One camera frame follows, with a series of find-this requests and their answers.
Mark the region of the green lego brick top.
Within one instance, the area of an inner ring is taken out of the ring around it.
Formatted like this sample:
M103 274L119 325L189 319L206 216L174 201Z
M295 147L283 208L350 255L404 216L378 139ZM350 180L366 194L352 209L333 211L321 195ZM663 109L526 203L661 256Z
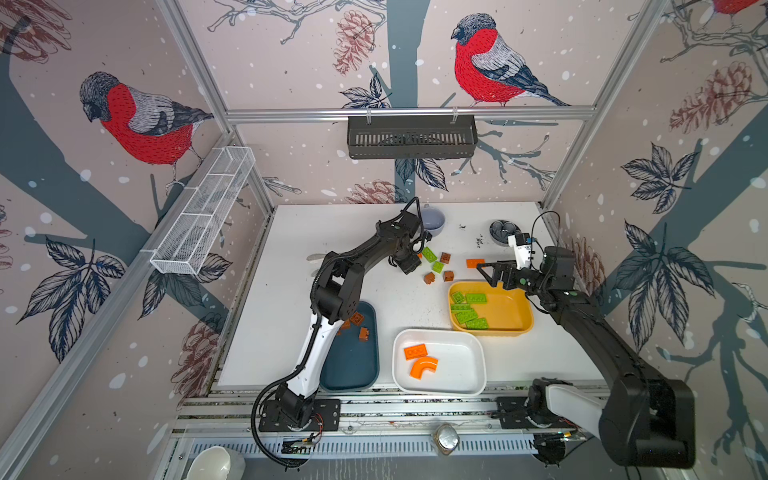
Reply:
M435 254L435 253L434 253L434 252L433 252L433 251L432 251L432 250L431 250L429 247L424 247L424 248L423 248L423 250L422 250L422 255L424 256L424 258L425 258L425 259L426 259L426 260L427 260L429 263L434 263L434 262L436 262L436 261L437 261L437 256L436 256L436 254Z

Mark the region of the orange lego brick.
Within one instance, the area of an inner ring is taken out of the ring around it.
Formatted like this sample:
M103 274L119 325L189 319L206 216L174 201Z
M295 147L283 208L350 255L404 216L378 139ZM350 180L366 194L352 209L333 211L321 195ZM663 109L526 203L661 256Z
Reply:
M469 269L476 269L479 265L485 264L484 259L467 259L466 265Z

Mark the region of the green long lego brick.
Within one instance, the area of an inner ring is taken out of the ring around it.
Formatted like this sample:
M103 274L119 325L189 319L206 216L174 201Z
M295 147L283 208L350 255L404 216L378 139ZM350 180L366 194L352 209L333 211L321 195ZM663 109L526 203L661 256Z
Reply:
M468 320L464 327L468 330L488 330L489 323L486 318L474 318Z

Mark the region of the brown lego brick front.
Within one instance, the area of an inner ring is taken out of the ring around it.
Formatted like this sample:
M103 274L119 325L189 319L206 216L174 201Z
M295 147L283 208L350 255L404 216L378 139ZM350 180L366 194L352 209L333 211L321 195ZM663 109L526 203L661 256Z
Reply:
M364 321L364 316L360 312L356 312L351 318L350 322L356 326L360 326Z

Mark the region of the orange lego plate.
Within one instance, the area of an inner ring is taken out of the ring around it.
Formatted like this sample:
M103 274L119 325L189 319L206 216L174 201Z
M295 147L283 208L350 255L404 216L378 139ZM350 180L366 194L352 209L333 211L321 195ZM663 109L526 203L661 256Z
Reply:
M407 361L416 360L426 357L428 350L425 344L412 345L403 349L405 359Z

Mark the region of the orange curved lego arch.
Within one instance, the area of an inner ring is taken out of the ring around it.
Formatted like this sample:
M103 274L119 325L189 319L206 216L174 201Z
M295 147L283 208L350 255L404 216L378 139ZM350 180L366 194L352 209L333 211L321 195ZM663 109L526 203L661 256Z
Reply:
M430 356L416 359L411 366L410 376L421 380L424 373L436 373L439 361Z

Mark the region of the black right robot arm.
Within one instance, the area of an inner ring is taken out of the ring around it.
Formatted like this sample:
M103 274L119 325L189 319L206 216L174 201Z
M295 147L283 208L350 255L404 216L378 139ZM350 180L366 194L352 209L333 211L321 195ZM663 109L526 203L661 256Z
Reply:
M504 260L481 263L477 269L492 287L537 297L542 310L579 343L610 389L602 401L563 381L537 379L529 391L530 418L569 420L598 438L620 466L694 466L691 389L643 360L608 324L595 300L575 289L575 257L570 250L545 248L537 268Z

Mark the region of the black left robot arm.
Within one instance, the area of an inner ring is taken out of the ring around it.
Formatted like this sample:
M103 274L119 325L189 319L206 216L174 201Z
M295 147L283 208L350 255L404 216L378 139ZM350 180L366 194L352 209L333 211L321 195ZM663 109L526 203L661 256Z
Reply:
M365 275L384 260L405 275L414 272L430 239L420 200L414 197L396 216L377 222L374 235L360 246L325 255L310 288L311 317L303 353L290 374L259 392L251 412L253 421L274 397L288 423L304 427L311 422L323 366L335 336L358 310Z

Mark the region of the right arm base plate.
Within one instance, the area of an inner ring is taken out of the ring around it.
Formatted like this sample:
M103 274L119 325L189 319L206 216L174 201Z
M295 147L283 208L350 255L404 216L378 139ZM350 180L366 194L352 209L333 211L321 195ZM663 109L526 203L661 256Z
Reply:
M491 413L491 418L498 420L502 429L527 430L527 429L578 429L574 423L557 417L551 412L536 410L529 405L529 399L522 396L498 397L497 408Z

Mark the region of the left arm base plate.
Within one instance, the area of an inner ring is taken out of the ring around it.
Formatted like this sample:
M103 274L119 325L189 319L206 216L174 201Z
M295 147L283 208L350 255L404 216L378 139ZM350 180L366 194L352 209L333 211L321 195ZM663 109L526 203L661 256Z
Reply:
M278 400L267 400L256 414L260 433L335 432L339 428L341 402L337 399L319 399L291 409Z

